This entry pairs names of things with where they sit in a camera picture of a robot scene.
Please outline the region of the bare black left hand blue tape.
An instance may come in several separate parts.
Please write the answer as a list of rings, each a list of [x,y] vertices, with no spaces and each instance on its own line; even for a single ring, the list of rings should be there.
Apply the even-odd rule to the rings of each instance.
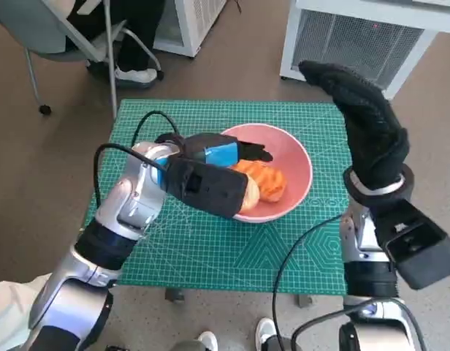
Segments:
[[[238,140],[231,135],[203,132],[190,137],[178,133],[165,133],[155,140],[156,143],[175,144],[180,155],[205,164],[231,167],[241,160],[271,162],[273,156],[265,146]]]

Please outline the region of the black knitted gloved right hand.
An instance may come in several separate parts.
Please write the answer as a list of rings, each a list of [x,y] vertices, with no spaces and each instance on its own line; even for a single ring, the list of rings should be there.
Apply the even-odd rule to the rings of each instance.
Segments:
[[[304,60],[299,71],[342,113],[353,171],[364,186],[374,190],[397,181],[410,148],[408,132],[380,88],[336,64]]]

